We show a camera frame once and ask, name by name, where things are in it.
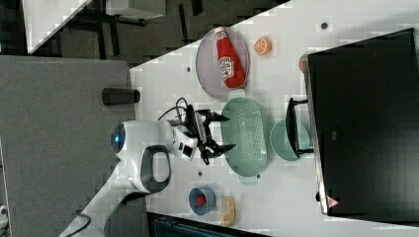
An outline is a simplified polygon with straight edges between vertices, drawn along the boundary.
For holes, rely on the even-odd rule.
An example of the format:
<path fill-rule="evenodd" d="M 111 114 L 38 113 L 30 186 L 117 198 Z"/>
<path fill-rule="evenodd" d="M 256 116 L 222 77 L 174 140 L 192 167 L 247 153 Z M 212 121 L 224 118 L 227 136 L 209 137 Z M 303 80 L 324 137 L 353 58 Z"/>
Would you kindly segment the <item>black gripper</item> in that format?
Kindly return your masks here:
<path fill-rule="evenodd" d="M 186 125 L 188 130 L 191 134 L 198 140 L 197 147 L 201 152 L 201 158 L 205 162 L 206 165 L 210 163 L 209 161 L 209 154 L 210 151 L 208 150 L 208 135 L 206 129 L 209 127 L 205 124 L 203 117 L 207 118 L 211 121 L 228 121 L 228 118 L 220 115 L 216 112 L 212 112 L 210 114 L 209 110 L 195 110 L 192 105 L 188 105 L 186 108 Z M 212 156 L 221 156 L 222 154 L 228 152 L 229 150 L 233 149 L 235 144 L 225 144 L 225 145 L 215 145 L 211 150 Z"/>

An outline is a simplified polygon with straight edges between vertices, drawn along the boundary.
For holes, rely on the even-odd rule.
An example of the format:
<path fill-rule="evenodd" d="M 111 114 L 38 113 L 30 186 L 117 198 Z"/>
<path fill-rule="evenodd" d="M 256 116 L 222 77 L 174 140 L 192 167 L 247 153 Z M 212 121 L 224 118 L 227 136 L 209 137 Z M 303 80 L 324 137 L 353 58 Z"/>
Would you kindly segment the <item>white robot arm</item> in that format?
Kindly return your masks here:
<path fill-rule="evenodd" d="M 119 124 L 111 135 L 118 164 L 59 237 L 105 237 L 106 222 L 127 196 L 149 196 L 166 189 L 172 176 L 171 157 L 190 161 L 199 153 L 208 163 L 231 150 L 231 144 L 217 144 L 210 133 L 212 122 L 227 120 L 211 110 L 196 111 L 188 105 L 184 118 Z"/>

